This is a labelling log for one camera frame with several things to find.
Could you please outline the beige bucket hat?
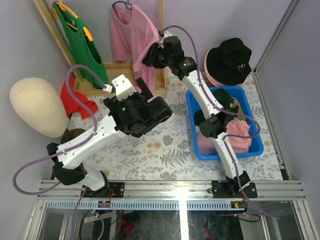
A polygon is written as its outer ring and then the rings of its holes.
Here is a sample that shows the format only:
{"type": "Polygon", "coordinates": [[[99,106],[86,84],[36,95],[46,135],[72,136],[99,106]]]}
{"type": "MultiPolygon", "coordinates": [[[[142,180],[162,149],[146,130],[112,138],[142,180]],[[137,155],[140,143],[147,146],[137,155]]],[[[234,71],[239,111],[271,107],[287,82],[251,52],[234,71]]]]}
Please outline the beige bucket hat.
{"type": "MultiPolygon", "coordinates": [[[[218,50],[217,47],[212,48],[210,50],[207,51],[207,53],[205,54],[204,57],[204,74],[208,73],[210,74],[213,78],[213,74],[214,74],[214,70],[215,70],[215,61],[213,59],[213,57],[216,55],[216,51],[218,50]]],[[[225,84],[223,84],[222,82],[219,82],[221,87],[224,87],[225,84]]]]}

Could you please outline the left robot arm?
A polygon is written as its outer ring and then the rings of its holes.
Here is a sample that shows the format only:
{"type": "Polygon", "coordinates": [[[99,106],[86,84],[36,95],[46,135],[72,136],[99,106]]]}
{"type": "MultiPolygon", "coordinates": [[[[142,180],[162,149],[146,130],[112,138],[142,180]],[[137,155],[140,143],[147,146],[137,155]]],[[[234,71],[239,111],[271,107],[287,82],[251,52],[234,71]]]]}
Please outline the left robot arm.
{"type": "Polygon", "coordinates": [[[87,188],[82,192],[84,197],[107,198],[112,188],[105,173],[86,166],[84,160],[109,142],[127,136],[140,138],[172,115],[165,100],[153,97],[142,78],[138,78],[137,83],[141,92],[137,92],[124,75],[113,79],[115,96],[103,101],[109,109],[108,115],[74,139],[47,146],[48,152],[62,153],[52,158],[52,171],[63,185],[81,184],[87,188]]]}

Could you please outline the pink t-shirt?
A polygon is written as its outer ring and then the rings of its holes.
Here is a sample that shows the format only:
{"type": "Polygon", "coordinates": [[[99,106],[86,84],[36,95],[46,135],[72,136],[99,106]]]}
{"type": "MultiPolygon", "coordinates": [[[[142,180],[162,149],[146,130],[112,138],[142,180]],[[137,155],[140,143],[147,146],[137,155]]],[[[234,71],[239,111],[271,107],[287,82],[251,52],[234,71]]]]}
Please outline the pink t-shirt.
{"type": "Polygon", "coordinates": [[[113,59],[126,62],[131,56],[134,78],[142,78],[153,93],[156,87],[155,70],[143,64],[150,47],[159,42],[153,22],[135,4],[131,10],[115,4],[110,10],[110,34],[113,59]]]}

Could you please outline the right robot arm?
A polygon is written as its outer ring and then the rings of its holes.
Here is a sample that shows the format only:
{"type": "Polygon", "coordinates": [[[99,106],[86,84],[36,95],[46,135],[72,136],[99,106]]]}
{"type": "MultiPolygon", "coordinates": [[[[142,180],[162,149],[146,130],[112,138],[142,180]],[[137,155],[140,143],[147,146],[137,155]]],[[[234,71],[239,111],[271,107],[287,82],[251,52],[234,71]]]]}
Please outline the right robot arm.
{"type": "Polygon", "coordinates": [[[246,198],[251,180],[240,165],[227,133],[227,122],[236,113],[226,110],[212,95],[198,70],[196,60],[185,56],[179,38],[169,31],[162,32],[160,36],[160,42],[150,47],[143,63],[157,69],[170,68],[191,91],[204,117],[204,121],[199,124],[200,132],[213,143],[222,161],[229,194],[236,198],[241,195],[246,198]]]}

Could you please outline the pink bucket hat strawberry logo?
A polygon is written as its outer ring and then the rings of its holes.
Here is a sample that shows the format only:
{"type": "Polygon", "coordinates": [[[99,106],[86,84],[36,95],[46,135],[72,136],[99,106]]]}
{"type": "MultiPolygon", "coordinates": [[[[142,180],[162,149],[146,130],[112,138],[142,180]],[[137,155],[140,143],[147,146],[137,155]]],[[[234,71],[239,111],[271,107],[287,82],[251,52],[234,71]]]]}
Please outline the pink bucket hat strawberry logo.
{"type": "Polygon", "coordinates": [[[216,87],[220,87],[221,84],[216,81],[209,73],[205,73],[206,79],[213,85],[216,87]]]}

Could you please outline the black hat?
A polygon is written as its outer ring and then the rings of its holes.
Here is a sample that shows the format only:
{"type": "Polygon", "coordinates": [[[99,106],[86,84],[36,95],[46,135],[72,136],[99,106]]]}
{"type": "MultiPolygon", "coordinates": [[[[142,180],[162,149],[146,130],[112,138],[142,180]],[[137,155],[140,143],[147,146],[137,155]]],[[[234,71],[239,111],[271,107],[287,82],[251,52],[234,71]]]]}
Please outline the black hat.
{"type": "Polygon", "coordinates": [[[242,84],[252,71],[249,64],[251,55],[252,50],[240,38],[223,41],[213,57],[215,68],[212,75],[225,86],[242,84]]]}

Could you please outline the blue plastic bin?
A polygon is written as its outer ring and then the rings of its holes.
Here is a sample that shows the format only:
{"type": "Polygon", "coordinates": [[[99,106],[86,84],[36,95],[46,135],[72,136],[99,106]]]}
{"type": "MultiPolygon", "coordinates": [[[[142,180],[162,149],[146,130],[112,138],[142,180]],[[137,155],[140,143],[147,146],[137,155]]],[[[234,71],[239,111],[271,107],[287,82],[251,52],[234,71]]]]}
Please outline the blue plastic bin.
{"type": "MultiPolygon", "coordinates": [[[[239,86],[223,86],[222,87],[228,94],[236,98],[239,102],[240,107],[242,108],[243,114],[249,117],[253,117],[252,111],[249,106],[249,102],[245,91],[239,86]]],[[[186,92],[186,101],[190,116],[190,123],[192,129],[192,137],[193,137],[193,148],[196,156],[202,161],[213,161],[219,160],[220,157],[216,151],[212,153],[204,152],[204,138],[199,136],[199,131],[196,130],[196,122],[195,122],[195,113],[199,111],[200,105],[198,104],[196,98],[192,94],[190,90],[186,92]]],[[[263,153],[264,147],[261,140],[261,137],[258,135],[251,139],[251,145],[248,148],[247,152],[237,153],[237,158],[247,158],[247,157],[255,157],[259,156],[263,153]]]]}

